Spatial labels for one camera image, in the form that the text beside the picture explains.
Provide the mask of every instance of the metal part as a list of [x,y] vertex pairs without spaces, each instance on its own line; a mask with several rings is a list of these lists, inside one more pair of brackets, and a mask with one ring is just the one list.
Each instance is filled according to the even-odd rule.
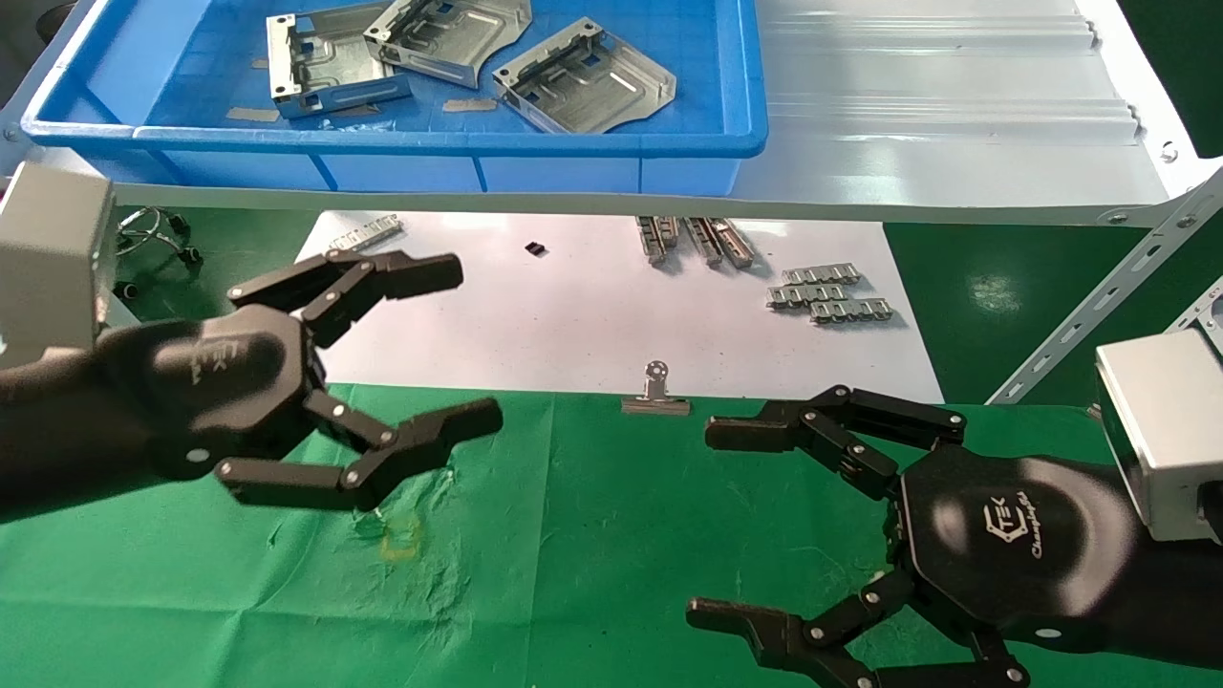
[[674,248],[680,241],[680,219],[673,215],[654,218],[658,225],[658,235],[663,238],[663,246]]
[[735,265],[735,269],[752,266],[756,252],[752,251],[744,235],[739,233],[739,229],[735,227],[734,222],[725,218],[706,218],[706,220],[720,240],[723,252],[730,258],[730,264]]
[[1020,368],[1003,382],[987,404],[1014,404],[1024,398],[1079,342],[1086,339],[1113,309],[1132,293],[1168,255],[1173,254],[1205,222],[1181,226],[1183,218],[1210,218],[1223,207],[1223,169],[1194,188],[1167,219],[1151,230],[1101,281],[1091,293]]
[[92,349],[115,286],[110,182],[23,163],[0,202],[0,369]]
[[722,263],[722,243],[718,242],[718,236],[714,233],[713,227],[704,218],[684,218],[684,224],[689,227],[689,236],[692,237],[692,244],[696,246],[697,252],[704,258],[706,264],[714,266]]
[[338,251],[361,251],[375,243],[382,243],[401,231],[404,231],[404,222],[399,219],[397,214],[393,213],[367,221],[357,229],[336,237],[328,247]]
[[807,303],[823,301],[845,301],[849,296],[839,284],[801,284],[799,286],[769,286],[769,308],[801,308]]
[[1196,328],[1096,349],[1109,447],[1134,506],[1159,541],[1218,540],[1199,518],[1203,485],[1223,481],[1223,365]]
[[531,24],[530,0],[394,0],[366,24],[386,64],[479,88],[479,68]]
[[892,319],[892,306],[887,298],[846,298],[811,303],[811,321],[829,324],[854,320]]
[[[407,73],[366,48],[364,31],[384,6],[371,2],[268,17],[268,79],[285,119],[412,94]],[[302,20],[308,20],[308,31],[298,29]]]
[[781,270],[781,277],[786,284],[857,284],[862,279],[862,273],[857,271],[854,263],[834,263],[830,265],[815,265],[810,268],[795,268]]
[[637,229],[641,233],[641,249],[649,264],[657,265],[667,260],[667,241],[658,226],[658,220],[649,215],[637,215]]
[[1219,357],[1223,357],[1223,276],[1185,308],[1164,332],[1180,331],[1194,323],[1206,332]]
[[626,414],[658,414],[668,417],[686,417],[692,413],[692,406],[686,400],[673,400],[667,396],[667,375],[670,369],[663,362],[651,362],[646,367],[646,391],[641,397],[620,400],[620,412]]
[[497,93],[553,133],[603,133],[675,99],[675,75],[582,17],[493,72]]

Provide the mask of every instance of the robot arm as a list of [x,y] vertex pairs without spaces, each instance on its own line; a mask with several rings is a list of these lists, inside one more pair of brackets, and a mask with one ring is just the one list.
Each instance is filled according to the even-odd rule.
[[[1223,668],[1223,549],[1156,541],[1112,467],[982,457],[960,446],[965,425],[951,412],[846,387],[768,402],[753,419],[713,419],[713,448],[799,448],[887,501],[894,568],[813,618],[697,598],[689,623],[740,635],[761,666],[824,688],[1027,686],[1007,642]],[[901,472],[850,431],[929,453]],[[871,670],[849,654],[906,605],[975,661]]]
[[[213,470],[247,505],[373,510],[457,442],[500,430],[500,409],[383,425],[327,395],[316,347],[383,297],[461,282],[453,254],[330,251],[235,286],[229,315],[109,330],[93,351],[0,371],[0,523]],[[314,430],[361,458],[276,463]]]

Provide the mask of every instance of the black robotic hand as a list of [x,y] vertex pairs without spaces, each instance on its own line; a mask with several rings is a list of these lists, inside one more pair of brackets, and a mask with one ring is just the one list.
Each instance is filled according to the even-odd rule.
[[[246,505],[373,510],[456,444],[500,430],[500,408],[390,428],[327,395],[316,347],[384,297],[461,282],[454,254],[329,251],[235,286],[229,315],[110,330],[92,352],[0,371],[0,523],[213,470]],[[361,458],[279,463],[314,430]]]
[[[712,448],[802,450],[885,501],[894,568],[813,618],[697,598],[689,623],[740,635],[761,666],[823,688],[1024,687],[1011,640],[1223,668],[1223,547],[1155,541],[1114,467],[982,457],[961,446],[965,426],[953,412],[840,386],[768,402],[752,419],[712,419]],[[929,453],[901,472],[851,431]],[[975,661],[872,670],[850,655],[906,605]]]

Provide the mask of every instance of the blue storage bin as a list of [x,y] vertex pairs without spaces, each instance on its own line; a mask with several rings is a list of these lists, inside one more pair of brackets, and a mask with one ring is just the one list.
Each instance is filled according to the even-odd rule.
[[[273,122],[264,17],[342,0],[97,0],[22,128],[116,181],[356,192],[724,196],[768,134],[753,0],[533,0],[534,21],[481,70],[481,92],[413,75],[379,112]],[[679,79],[675,100],[603,134],[542,133],[493,97],[489,70],[588,15]]]

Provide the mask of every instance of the table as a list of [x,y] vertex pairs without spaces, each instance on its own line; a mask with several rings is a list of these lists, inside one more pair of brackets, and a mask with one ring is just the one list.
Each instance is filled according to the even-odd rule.
[[[384,422],[468,391],[340,387]],[[704,595],[813,613],[883,566],[882,505],[801,455],[703,447],[711,414],[626,417],[613,396],[498,393],[505,430],[393,496],[385,523],[240,507],[210,479],[0,529],[0,666],[24,688],[797,687],[684,623]],[[983,455],[1108,462],[1069,408],[956,408]],[[912,452],[894,455],[906,463]],[[297,461],[352,457],[309,440]],[[1218,675],[1014,650],[1041,688],[1206,688]],[[905,612],[877,666],[966,660]]]

